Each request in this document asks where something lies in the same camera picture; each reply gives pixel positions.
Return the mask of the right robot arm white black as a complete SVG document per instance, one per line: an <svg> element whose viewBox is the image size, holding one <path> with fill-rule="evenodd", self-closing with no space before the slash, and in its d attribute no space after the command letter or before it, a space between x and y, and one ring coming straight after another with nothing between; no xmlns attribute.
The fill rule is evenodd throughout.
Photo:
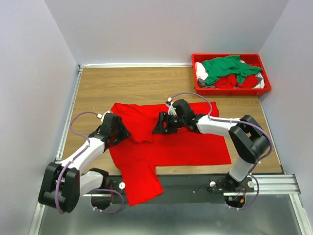
<svg viewBox="0 0 313 235"><path fill-rule="evenodd" d="M222 181L222 190L235 192L261 159L273 150L271 137L249 115L242 118L221 118L196 114L184 99L166 102L167 112L159 112L153 134L176 134L185 127L197 134L214 134L230 138L239 155L238 160Z"/></svg>

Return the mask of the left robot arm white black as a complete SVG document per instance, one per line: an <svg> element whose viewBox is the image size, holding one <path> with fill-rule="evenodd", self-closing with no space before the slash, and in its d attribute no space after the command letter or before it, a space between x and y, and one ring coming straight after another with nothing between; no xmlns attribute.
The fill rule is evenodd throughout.
<svg viewBox="0 0 313 235"><path fill-rule="evenodd" d="M45 169L38 202L56 208L60 214L72 212L79 198L90 191L117 195L124 204L122 194L112 189L108 172L93 168L84 173L94 159L131 135L121 116L110 111L96 116L101 124L85 136L85 143L67 159L50 163Z"/></svg>

